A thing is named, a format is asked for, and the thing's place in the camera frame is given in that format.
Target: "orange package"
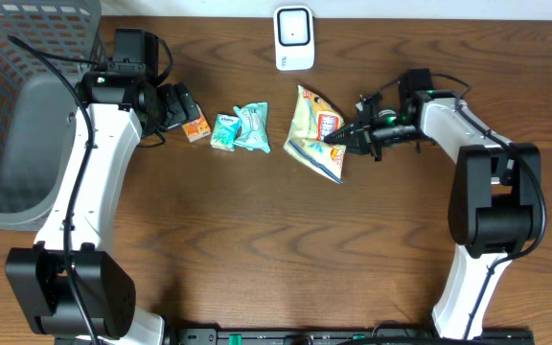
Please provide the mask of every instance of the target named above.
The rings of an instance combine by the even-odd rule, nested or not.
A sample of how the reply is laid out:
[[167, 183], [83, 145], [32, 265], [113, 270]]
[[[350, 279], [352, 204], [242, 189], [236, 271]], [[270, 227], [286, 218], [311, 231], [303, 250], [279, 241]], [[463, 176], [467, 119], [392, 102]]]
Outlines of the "orange package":
[[184, 129], [184, 133], [187, 134], [187, 138], [189, 138], [191, 143], [210, 135], [210, 125], [208, 125], [206, 118], [203, 116], [203, 111], [201, 111], [199, 104], [196, 105], [197, 110], [199, 110], [199, 119], [182, 125], [182, 129]]

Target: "light blue pouch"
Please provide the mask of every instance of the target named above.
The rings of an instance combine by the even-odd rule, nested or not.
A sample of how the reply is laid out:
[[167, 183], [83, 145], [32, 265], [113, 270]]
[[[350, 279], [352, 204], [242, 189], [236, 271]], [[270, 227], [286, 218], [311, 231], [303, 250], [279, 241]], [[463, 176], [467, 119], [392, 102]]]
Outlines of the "light blue pouch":
[[251, 103], [243, 108], [234, 106], [234, 111], [241, 121], [241, 134], [234, 145], [248, 150], [260, 149], [269, 153], [267, 141], [267, 103]]
[[215, 149], [233, 151], [234, 139], [240, 128], [240, 119], [235, 116], [218, 115], [210, 145]]

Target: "snack bag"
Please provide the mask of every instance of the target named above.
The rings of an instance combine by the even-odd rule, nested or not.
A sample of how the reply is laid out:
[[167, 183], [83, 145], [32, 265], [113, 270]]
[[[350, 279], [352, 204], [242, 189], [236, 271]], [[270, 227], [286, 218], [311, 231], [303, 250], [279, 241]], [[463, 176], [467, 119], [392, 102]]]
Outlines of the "snack bag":
[[251, 103], [242, 109], [234, 106], [234, 111], [241, 122], [241, 134], [234, 145], [248, 150], [261, 149], [269, 153], [269, 142], [265, 132], [267, 103]]
[[344, 120], [325, 100], [297, 85], [298, 97], [285, 151], [317, 173], [342, 183], [343, 145], [323, 143], [326, 135], [344, 126]]
[[240, 119], [235, 116], [218, 115], [215, 131], [210, 139], [210, 145], [215, 149], [233, 151], [234, 139], [240, 129]]
[[184, 129], [184, 133], [187, 134], [187, 138], [189, 138], [189, 142], [191, 143], [210, 135], [210, 125], [208, 125], [206, 118], [203, 116], [203, 111], [201, 111], [199, 104], [196, 105], [197, 110], [199, 110], [199, 119], [182, 125], [182, 129]]

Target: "laundry basket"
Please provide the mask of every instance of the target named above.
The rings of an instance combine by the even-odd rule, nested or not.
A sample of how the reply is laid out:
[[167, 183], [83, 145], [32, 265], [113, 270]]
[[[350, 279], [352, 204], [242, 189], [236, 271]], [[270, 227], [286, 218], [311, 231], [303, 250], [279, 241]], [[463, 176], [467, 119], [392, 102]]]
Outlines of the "laundry basket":
[[[106, 59], [99, 0], [0, 1], [0, 229], [39, 230], [57, 198], [74, 140], [76, 106], [13, 34], [40, 51]], [[51, 60], [72, 83], [87, 66]]]

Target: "wooden table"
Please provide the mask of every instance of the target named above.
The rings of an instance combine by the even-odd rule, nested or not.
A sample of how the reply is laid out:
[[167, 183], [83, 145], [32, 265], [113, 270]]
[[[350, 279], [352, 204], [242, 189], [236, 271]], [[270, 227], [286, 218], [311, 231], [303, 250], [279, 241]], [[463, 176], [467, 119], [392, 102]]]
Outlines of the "wooden table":
[[[359, 94], [429, 67], [472, 83], [467, 100], [485, 123], [540, 148], [546, 238], [508, 268], [485, 326], [529, 327], [538, 344], [552, 344], [552, 22], [317, 19], [314, 67], [292, 73], [274, 66], [270, 19], [104, 18], [110, 49], [116, 27], [167, 40], [170, 81], [188, 83], [211, 124], [236, 104], [269, 102], [270, 154], [189, 144], [181, 131], [133, 154], [115, 245], [140, 306], [178, 325], [223, 328], [426, 322], [454, 248], [447, 156], [407, 145], [387, 149], [381, 163], [347, 154], [345, 183], [336, 185], [282, 146], [297, 84], [326, 95], [350, 121]], [[397, 105], [396, 94], [386, 103]], [[3, 271], [9, 249], [30, 246], [34, 235], [0, 231], [0, 343], [52, 343], [30, 332]]]

